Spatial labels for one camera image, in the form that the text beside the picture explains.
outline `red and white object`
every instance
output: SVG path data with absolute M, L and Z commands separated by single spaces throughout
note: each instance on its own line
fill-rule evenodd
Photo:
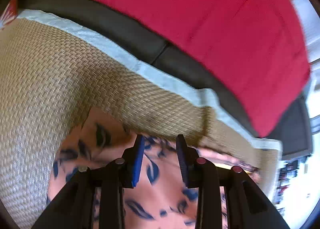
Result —
M 0 30 L 12 22 L 18 15 L 18 0 L 10 0 L 0 17 Z

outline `jute rug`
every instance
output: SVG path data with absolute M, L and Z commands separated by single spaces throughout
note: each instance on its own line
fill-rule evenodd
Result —
M 97 106 L 128 127 L 197 145 L 223 148 L 261 168 L 270 190 L 276 150 L 254 149 L 215 118 L 128 71 L 87 42 L 55 27 L 16 19 L 0 32 L 0 199 L 20 228 L 45 208 L 52 162 L 71 128 Z

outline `white rug border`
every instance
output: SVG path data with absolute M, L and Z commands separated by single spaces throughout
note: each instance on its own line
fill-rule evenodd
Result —
M 277 150 L 279 152 L 278 160 L 281 160 L 282 143 L 278 140 L 259 139 L 252 137 L 251 134 L 249 134 L 249 132 L 246 131 L 237 120 L 235 120 L 220 106 L 219 99 L 212 89 L 195 89 L 182 80 L 173 77 L 143 61 L 140 61 L 105 36 L 97 33 L 94 30 L 83 27 L 71 20 L 63 19 L 54 14 L 45 13 L 40 10 L 29 9 L 25 9 L 20 12 L 17 18 L 25 18 L 66 31 L 103 51 L 108 56 L 124 65 L 130 71 L 141 75 L 160 88 L 182 96 L 194 106 L 211 106 L 216 111 L 217 119 L 243 136 L 250 142 L 252 147 L 256 149 Z

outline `metal rivet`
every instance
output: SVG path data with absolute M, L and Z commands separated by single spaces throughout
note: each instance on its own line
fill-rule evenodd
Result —
M 87 166 L 80 166 L 80 167 L 78 168 L 78 170 L 79 170 L 80 172 L 86 172 L 87 169 L 88 169 Z
M 116 159 L 116 164 L 120 165 L 124 163 L 124 159 L 123 158 L 117 158 Z
M 242 168 L 240 168 L 239 166 L 234 166 L 232 169 L 236 173 L 241 173 L 242 172 Z
M 204 163 L 206 163 L 206 160 L 204 158 L 197 158 L 197 163 L 204 164 Z

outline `patterned fabric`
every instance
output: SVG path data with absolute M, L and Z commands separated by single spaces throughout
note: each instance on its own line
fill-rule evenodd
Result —
M 47 204 L 77 172 L 79 167 L 100 168 L 122 156 L 132 147 L 136 133 L 98 108 L 92 108 L 84 125 L 77 126 L 63 141 L 50 174 Z M 197 189 L 182 182 L 175 143 L 144 134 L 144 156 L 140 180 L 134 189 L 124 189 L 126 228 L 194 228 Z M 211 149 L 198 148 L 200 156 L 217 166 L 241 166 L 258 182 L 259 171 L 239 159 Z M 227 228 L 227 210 L 223 187 L 220 188 L 223 228 Z M 93 228 L 99 228 L 101 188 L 93 202 Z

